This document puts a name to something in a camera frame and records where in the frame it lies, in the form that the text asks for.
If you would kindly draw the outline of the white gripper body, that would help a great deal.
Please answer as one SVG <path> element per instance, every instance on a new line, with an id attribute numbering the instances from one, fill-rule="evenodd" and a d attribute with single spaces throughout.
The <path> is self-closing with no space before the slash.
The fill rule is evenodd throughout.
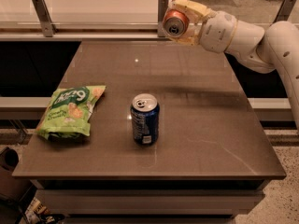
<path id="1" fill-rule="evenodd" d="M 218 11 L 215 17 L 202 23 L 199 44 L 207 51 L 224 52 L 232 40 L 236 25 L 235 16 Z"/>

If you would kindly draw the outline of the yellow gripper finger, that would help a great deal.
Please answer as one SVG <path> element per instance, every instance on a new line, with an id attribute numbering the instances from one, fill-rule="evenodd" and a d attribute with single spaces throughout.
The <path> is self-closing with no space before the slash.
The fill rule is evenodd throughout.
<path id="1" fill-rule="evenodd" d="M 171 17 L 182 24 L 200 23 L 214 18 L 217 12 L 192 0 L 172 0 Z"/>
<path id="2" fill-rule="evenodd" d="M 172 37 L 171 40 L 181 45 L 197 46 L 200 39 L 200 30 L 198 28 L 192 28 L 186 31 L 185 34 L 180 37 Z"/>

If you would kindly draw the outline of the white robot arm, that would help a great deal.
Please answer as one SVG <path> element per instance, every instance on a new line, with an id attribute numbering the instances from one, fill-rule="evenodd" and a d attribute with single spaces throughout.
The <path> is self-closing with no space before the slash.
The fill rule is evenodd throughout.
<path id="1" fill-rule="evenodd" d="M 255 72 L 276 70 L 299 128 L 299 30 L 295 25 L 278 21 L 264 29 L 191 0 L 172 0 L 163 29 L 179 44 L 230 54 Z"/>

